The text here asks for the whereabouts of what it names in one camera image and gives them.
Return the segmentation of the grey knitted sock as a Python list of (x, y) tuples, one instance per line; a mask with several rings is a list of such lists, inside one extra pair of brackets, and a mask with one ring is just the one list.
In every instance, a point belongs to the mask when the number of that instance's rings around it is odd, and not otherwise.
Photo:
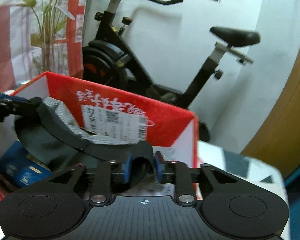
[(78, 122), (75, 120), (74, 116), (71, 114), (70, 110), (66, 107), (65, 103), (54, 99), (52, 97), (47, 97), (44, 99), (44, 103), (49, 107), (56, 115), (60, 118), (61, 122), (65, 124), (67, 128), (70, 129), (75, 135), (81, 139), (86, 139), (93, 144), (101, 145), (128, 145), (129, 143), (121, 140), (117, 140), (108, 136), (96, 135), (87, 131), (84, 127), (80, 127)]

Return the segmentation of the wooden door frame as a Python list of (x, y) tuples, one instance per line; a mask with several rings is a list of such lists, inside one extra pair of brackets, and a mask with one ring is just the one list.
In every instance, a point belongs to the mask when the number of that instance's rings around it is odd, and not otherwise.
[(242, 153), (274, 166), (284, 178), (300, 165), (300, 50), (277, 103)]

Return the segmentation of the patterned tablecloth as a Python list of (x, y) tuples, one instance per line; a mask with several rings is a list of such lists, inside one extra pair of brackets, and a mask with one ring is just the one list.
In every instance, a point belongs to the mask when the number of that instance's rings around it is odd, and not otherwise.
[(207, 142), (197, 142), (198, 163), (207, 163), (245, 179), (280, 196), (286, 203), (288, 197), (281, 172), (258, 159), (232, 153)]

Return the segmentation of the black sock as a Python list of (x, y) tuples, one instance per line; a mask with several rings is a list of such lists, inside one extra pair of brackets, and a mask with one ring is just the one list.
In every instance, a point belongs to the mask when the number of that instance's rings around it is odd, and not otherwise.
[(129, 182), (115, 183), (116, 193), (125, 192), (138, 183), (155, 181), (153, 147), (149, 142), (140, 141), (128, 145), (93, 144), (81, 139), (65, 126), (42, 99), (33, 114), (17, 116), (14, 130), (25, 149), (51, 172), (61, 171), (71, 165), (83, 163), (87, 168), (132, 154)]

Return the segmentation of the white shipping label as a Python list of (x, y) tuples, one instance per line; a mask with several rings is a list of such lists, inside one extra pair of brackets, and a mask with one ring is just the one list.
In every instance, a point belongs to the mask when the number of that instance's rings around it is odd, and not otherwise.
[(147, 138), (145, 116), (107, 110), (88, 105), (81, 106), (85, 129), (96, 135), (108, 136), (135, 144)]

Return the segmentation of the pink printed backdrop curtain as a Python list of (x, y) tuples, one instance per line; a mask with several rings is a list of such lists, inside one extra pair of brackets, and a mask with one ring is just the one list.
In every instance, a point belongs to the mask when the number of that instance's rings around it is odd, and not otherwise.
[(0, 0), (0, 91), (43, 72), (83, 76), (86, 0)]

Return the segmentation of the blue packet in box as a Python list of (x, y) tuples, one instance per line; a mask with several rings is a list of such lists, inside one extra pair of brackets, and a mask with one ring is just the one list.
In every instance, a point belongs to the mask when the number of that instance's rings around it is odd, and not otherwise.
[(11, 185), (23, 188), (52, 176), (52, 172), (15, 141), (0, 158), (0, 174)]

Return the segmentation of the red strawberry cardboard box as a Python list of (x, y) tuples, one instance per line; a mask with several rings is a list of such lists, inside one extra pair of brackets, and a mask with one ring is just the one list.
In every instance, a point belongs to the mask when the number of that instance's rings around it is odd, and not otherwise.
[(51, 172), (76, 163), (93, 169), (114, 162), (111, 190), (145, 178), (160, 180), (153, 143), (170, 145), (193, 114), (162, 102), (74, 77), (45, 73), (51, 96), (30, 99), (0, 92), (0, 122), (15, 115), (21, 144)]

